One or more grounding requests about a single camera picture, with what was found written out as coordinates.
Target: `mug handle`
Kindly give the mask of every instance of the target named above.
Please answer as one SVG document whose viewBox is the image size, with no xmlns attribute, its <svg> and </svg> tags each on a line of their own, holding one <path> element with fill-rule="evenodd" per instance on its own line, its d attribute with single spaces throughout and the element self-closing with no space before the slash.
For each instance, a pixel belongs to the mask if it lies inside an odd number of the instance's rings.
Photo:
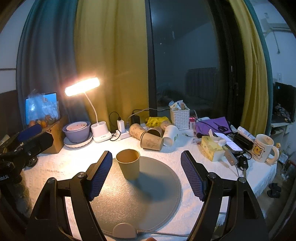
<svg viewBox="0 0 296 241">
<path fill-rule="evenodd" d="M 272 146 L 272 150 L 274 151 L 274 157 L 267 158 L 267 160 L 266 160 L 269 164 L 276 163 L 277 159 L 279 158 L 279 149 L 275 146 Z"/>
</svg>

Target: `screw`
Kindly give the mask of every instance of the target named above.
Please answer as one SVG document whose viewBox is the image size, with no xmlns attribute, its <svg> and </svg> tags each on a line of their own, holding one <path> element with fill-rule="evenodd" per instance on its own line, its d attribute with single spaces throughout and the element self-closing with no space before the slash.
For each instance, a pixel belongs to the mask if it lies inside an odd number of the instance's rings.
<svg viewBox="0 0 296 241">
<path fill-rule="evenodd" d="M 239 181 L 241 183 L 246 183 L 247 182 L 247 180 L 244 177 L 239 177 Z"/>
<path fill-rule="evenodd" d="M 55 178 L 54 177 L 51 177 L 47 180 L 47 183 L 53 183 L 55 181 Z"/>
<path fill-rule="evenodd" d="M 214 173 L 214 172 L 209 172 L 209 173 L 207 174 L 207 176 L 210 177 L 210 178 L 215 178 L 215 177 L 217 177 L 217 174 Z"/>
<path fill-rule="evenodd" d="M 78 178 L 84 178 L 85 177 L 85 172 L 80 172 L 77 177 Z"/>
</svg>

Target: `teal curtain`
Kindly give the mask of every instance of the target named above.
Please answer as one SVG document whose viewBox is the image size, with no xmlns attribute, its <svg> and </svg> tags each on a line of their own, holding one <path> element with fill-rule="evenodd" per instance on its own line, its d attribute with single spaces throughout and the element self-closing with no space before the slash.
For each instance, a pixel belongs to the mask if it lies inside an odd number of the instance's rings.
<svg viewBox="0 0 296 241">
<path fill-rule="evenodd" d="M 74 24 L 78 0 L 36 0 L 25 22 L 17 55 L 16 84 L 25 123 L 25 99 L 57 92 L 61 115 L 88 120 L 81 96 L 66 97 L 65 87 L 77 82 Z"/>
<path fill-rule="evenodd" d="M 254 24 L 256 26 L 256 29 L 257 29 L 257 32 L 258 32 L 258 35 L 259 35 L 259 38 L 261 41 L 264 58 L 265 58 L 266 72 L 267 72 L 267 88 L 268 88 L 268 115 L 267 115 L 265 134 L 269 135 L 270 130 L 271 130 L 271 116 L 272 116 L 272 107 L 273 107 L 273 101 L 274 101 L 271 62 L 270 62 L 267 44 L 266 44 L 262 29 L 261 29 L 261 25 L 260 25 L 259 19 L 257 17 L 257 14 L 256 14 L 250 0 L 244 0 L 244 2 L 251 14 Z"/>
</svg>

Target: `white scalloped plate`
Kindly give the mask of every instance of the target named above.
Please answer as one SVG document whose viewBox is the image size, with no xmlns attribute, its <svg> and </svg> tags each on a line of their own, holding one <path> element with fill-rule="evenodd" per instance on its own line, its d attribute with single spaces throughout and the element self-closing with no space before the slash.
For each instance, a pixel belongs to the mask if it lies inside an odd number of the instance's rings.
<svg viewBox="0 0 296 241">
<path fill-rule="evenodd" d="M 82 147 L 82 146 L 87 145 L 88 143 L 90 143 L 91 140 L 92 140 L 92 133 L 89 132 L 89 135 L 87 137 L 87 140 L 84 141 L 84 142 L 81 142 L 81 143 L 72 143 L 72 142 L 69 141 L 69 139 L 67 137 L 65 137 L 64 144 L 65 144 L 65 146 L 70 147 L 70 148 L 78 148 L 78 147 Z"/>
</svg>

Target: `black monitor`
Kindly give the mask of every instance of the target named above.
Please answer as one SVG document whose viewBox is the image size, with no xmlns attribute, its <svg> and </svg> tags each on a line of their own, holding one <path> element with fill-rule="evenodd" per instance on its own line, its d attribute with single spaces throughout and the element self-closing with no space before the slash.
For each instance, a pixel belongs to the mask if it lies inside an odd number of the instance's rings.
<svg viewBox="0 0 296 241">
<path fill-rule="evenodd" d="M 294 122 L 296 117 L 296 88 L 291 85 L 276 82 L 274 85 L 273 107 L 277 104 L 280 104 L 289 112 L 291 122 Z"/>
</svg>

